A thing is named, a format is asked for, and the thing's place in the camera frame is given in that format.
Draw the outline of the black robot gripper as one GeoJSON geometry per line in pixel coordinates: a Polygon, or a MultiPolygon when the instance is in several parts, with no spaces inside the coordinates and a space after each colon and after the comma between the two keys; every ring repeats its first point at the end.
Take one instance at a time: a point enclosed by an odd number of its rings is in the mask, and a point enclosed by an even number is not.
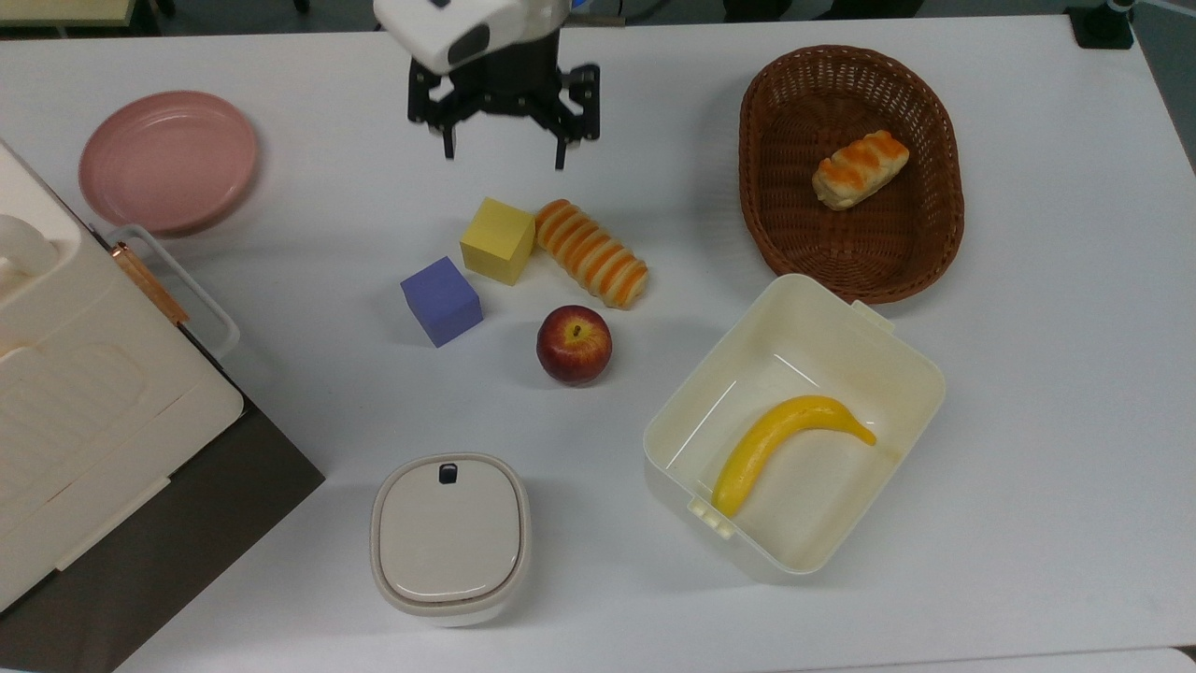
{"type": "Polygon", "coordinates": [[[484,112],[533,120],[556,139],[555,169],[565,170],[569,146],[602,136],[602,68],[560,68],[561,31],[520,42],[460,65],[440,77],[411,61],[407,73],[405,118],[443,136],[444,157],[456,157],[454,127],[484,112]],[[448,93],[434,97],[443,80],[448,93]]]}

